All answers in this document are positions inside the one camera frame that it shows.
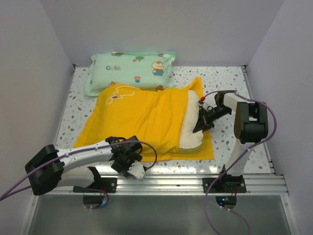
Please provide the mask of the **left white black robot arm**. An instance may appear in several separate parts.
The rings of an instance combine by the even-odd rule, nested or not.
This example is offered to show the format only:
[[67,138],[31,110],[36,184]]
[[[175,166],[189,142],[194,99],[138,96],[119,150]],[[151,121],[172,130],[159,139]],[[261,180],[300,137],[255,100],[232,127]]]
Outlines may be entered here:
[[73,149],[43,147],[26,165],[25,171],[34,195],[44,195],[57,187],[81,187],[90,192],[103,189],[95,163],[108,162],[125,178],[142,180],[146,169],[140,155],[142,145],[136,136],[108,137],[96,144]]

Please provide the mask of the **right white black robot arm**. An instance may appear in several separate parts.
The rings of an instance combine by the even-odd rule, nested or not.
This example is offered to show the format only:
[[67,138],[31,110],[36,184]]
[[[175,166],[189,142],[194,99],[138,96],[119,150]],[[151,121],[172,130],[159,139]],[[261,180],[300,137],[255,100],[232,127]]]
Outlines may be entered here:
[[235,146],[217,178],[203,178],[205,193],[245,193],[244,169],[254,147],[268,136],[268,110],[264,103],[253,101],[236,90],[214,92],[215,106],[204,108],[205,97],[198,101],[199,117],[194,132],[214,128],[218,119],[235,114]]

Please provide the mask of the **cream yellow-edged pillow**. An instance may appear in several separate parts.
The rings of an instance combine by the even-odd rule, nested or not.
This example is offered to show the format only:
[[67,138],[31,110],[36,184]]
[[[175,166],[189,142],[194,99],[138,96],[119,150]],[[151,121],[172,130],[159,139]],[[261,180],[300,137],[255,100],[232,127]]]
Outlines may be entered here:
[[179,136],[180,154],[193,154],[198,152],[202,146],[202,130],[193,132],[199,118],[198,95],[195,91],[187,91],[186,110]]

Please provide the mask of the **yellow pillowcase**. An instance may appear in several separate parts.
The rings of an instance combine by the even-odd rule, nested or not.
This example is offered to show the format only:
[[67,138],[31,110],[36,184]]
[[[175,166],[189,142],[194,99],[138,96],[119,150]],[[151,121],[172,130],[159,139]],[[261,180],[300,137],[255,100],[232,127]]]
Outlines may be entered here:
[[201,149],[180,154],[179,136],[186,110],[187,91],[203,96],[202,79],[196,77],[187,87],[162,91],[142,90],[127,84],[106,88],[97,98],[74,147],[96,144],[108,137],[136,136],[150,146],[143,146],[143,162],[166,160],[213,160],[209,132],[203,132]]

